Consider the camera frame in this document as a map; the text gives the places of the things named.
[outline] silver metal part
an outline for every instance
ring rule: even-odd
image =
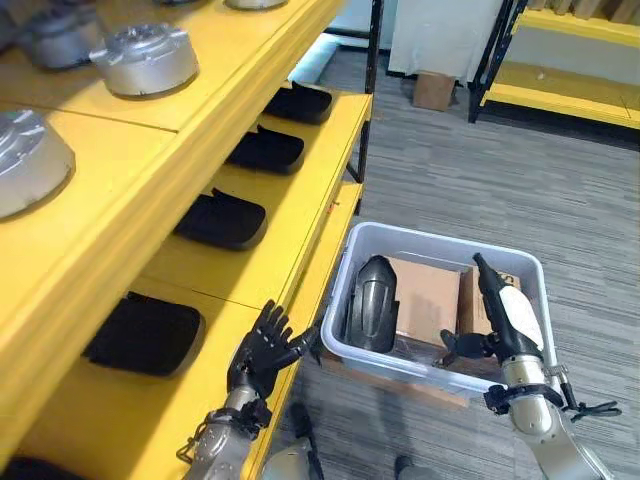
[[[225,0],[225,5],[236,10],[266,10],[284,5],[289,0]]]
[[[189,35],[167,24],[129,27],[107,37],[90,57],[117,95],[166,92],[198,73]]]
[[[509,387],[545,383],[542,362],[534,355],[517,355],[505,360],[502,373]]]
[[[227,400],[224,402],[226,408],[235,408],[236,410],[242,410],[247,403],[252,402],[258,398],[256,391],[245,385],[238,387],[231,391],[227,396]]]
[[[532,355],[518,355],[505,360],[502,373],[509,387],[545,383],[542,362]],[[544,396],[517,397],[510,406],[509,415],[518,436],[531,448],[548,479],[613,479],[600,459],[578,443],[571,423]]]
[[[274,454],[262,469],[260,480],[306,480],[310,478],[311,441],[298,439],[293,445]]]
[[[531,448],[545,476],[549,480],[613,480],[602,461],[576,440],[562,412],[548,402],[545,407],[551,427],[544,433],[523,432],[514,422],[519,437]]]
[[[0,218],[56,190],[74,165],[73,151],[40,115],[0,113]]]
[[[52,8],[34,15],[17,43],[34,65],[69,68],[89,61],[100,42],[102,28],[91,6]]]
[[[258,398],[249,386],[239,387],[227,396],[226,408],[240,411]],[[230,424],[208,425],[196,445],[193,463],[186,480],[238,480],[242,465],[249,455],[251,437]]]
[[[558,383],[567,383],[569,381],[569,369],[565,365],[552,365],[545,369],[545,375],[550,380]]]

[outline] black shelf frame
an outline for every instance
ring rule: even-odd
[[[378,58],[380,56],[380,32],[382,30],[382,14],[384,12],[384,0],[372,0],[371,22],[369,31],[350,30],[345,28],[329,27],[325,33],[340,35],[342,37],[368,40],[367,46],[367,71],[365,74],[364,92],[373,95],[376,90],[376,77],[378,75]],[[347,164],[347,171],[357,183],[364,183],[367,170],[367,155],[369,152],[369,135],[371,133],[371,120],[363,123],[360,130],[360,149],[358,151],[358,164],[354,167],[351,162]]]
[[[527,0],[503,0],[491,30],[491,35],[482,53],[478,70],[473,81],[469,84],[469,123],[475,123],[482,110],[482,98],[491,88],[504,60],[511,39],[513,26],[518,16],[524,12]]]

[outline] plastic storage bin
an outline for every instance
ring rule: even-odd
[[[372,255],[387,255],[415,263],[453,271],[472,265],[472,256],[480,252],[493,268],[520,277],[523,293],[533,305],[545,341],[544,359],[555,365],[556,352],[549,320],[549,307],[542,265],[532,255],[484,243],[432,235],[380,223],[360,223],[349,234],[329,306],[322,324],[322,341],[352,369],[381,375],[393,380],[428,384],[464,397],[486,392],[493,382],[432,367],[430,364],[370,352],[341,341],[347,302],[355,275]]]

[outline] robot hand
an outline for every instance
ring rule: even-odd
[[[311,327],[289,341],[288,321],[282,307],[269,300],[243,338],[227,371],[224,406],[209,412],[177,452],[190,464],[187,480],[239,479],[251,442],[269,426],[266,400],[278,372],[302,357],[318,336],[318,329]]]
[[[273,392],[278,372],[311,348],[318,337],[317,327],[289,341],[293,330],[285,328],[288,321],[282,307],[276,307],[275,302],[269,300],[231,361],[227,372],[228,392],[248,385],[266,400]]]
[[[507,285],[501,276],[476,253],[480,270],[479,287],[493,332],[489,335],[441,336],[453,355],[481,358],[496,355],[508,388],[492,386],[485,393],[487,407],[498,415],[509,414],[518,436],[531,448],[541,470],[550,480],[610,480],[600,459],[577,441],[564,412],[576,410],[576,421],[587,415],[613,416],[622,413],[615,402],[597,407],[577,404],[566,376],[566,368],[545,368],[544,340],[527,297]],[[547,384],[558,377],[567,405],[560,393]]]

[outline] yellow shelving unit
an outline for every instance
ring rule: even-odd
[[[216,187],[266,209],[269,226],[256,247],[230,252],[171,235],[143,276],[170,279],[175,285],[253,308],[261,308],[268,298],[286,305],[324,209],[370,115],[370,95],[336,93],[334,99],[331,117],[319,127],[268,115],[258,120],[269,129],[304,139],[304,167],[298,173],[275,176],[226,165],[204,189],[209,193]]]
[[[294,334],[314,321],[362,187],[341,184],[289,307]],[[222,301],[170,283],[140,277],[136,292],[197,308],[207,320],[202,351],[187,372],[151,379],[79,359],[25,438],[21,453],[73,468],[87,478],[175,479],[187,466],[175,457],[204,415],[224,402],[226,371],[259,309]],[[256,478],[282,414],[297,366],[280,373],[268,430],[253,444],[243,478]]]
[[[552,30],[567,35],[578,35],[640,48],[640,26],[613,23],[602,14],[583,20],[576,18],[572,13],[556,15],[550,8],[543,10],[527,8],[516,20],[513,33],[515,34],[520,27]]]
[[[166,21],[189,31],[199,76],[188,88],[151,100],[112,96],[90,67],[45,73],[16,50],[0,57],[0,107],[40,111],[75,151],[77,163],[57,196],[0,222],[0,469],[29,431],[22,451],[42,447],[34,435],[50,439],[49,447],[60,450],[51,459],[60,458],[70,470],[80,465],[79,473],[89,477],[180,478],[174,451],[224,399],[230,354],[257,308],[274,297],[290,306],[292,316],[300,312],[296,329],[309,324],[309,299],[324,289],[316,275],[328,273],[316,273],[299,287],[300,279],[306,268],[330,269],[361,194],[361,187],[340,181],[359,129],[370,118],[371,96],[338,94],[331,118],[320,127],[260,119],[267,128],[305,139],[305,164],[291,177],[220,167],[341,4],[289,0],[267,12],[238,12],[218,1],[181,8],[99,2],[111,29]],[[169,236],[195,197],[211,186],[265,206],[269,229],[258,247],[222,252]],[[203,261],[216,275],[202,265],[185,269],[173,262],[177,252],[187,263]],[[129,288],[204,313],[208,340],[184,376],[140,378],[78,360]],[[294,296],[307,300],[292,302]],[[292,372],[280,376],[270,399],[276,417]],[[68,389],[77,411],[73,402],[57,403]],[[104,399],[95,397],[100,392]],[[45,412],[66,418],[83,412],[80,405],[89,399],[98,402],[85,411],[95,430],[77,422],[49,430],[45,419],[51,419],[40,414],[47,404]],[[247,475],[255,475],[269,435],[256,442]],[[100,455],[91,457],[92,448]],[[95,463],[83,461],[85,454]]]
[[[503,62],[481,105],[491,100],[640,129],[639,93],[602,78]]]
[[[596,120],[613,125],[640,129],[640,85],[628,85],[604,78],[568,71],[502,61],[511,38],[520,27],[549,30],[566,35],[590,38],[631,47],[640,58],[640,26],[613,23],[602,13],[584,20],[572,13],[557,15],[552,9],[532,10],[518,7],[510,22],[513,27],[496,47],[492,63],[498,64],[498,74],[483,85],[480,95],[470,104],[470,121],[477,118],[479,107],[487,101],[537,108],[565,115]]]

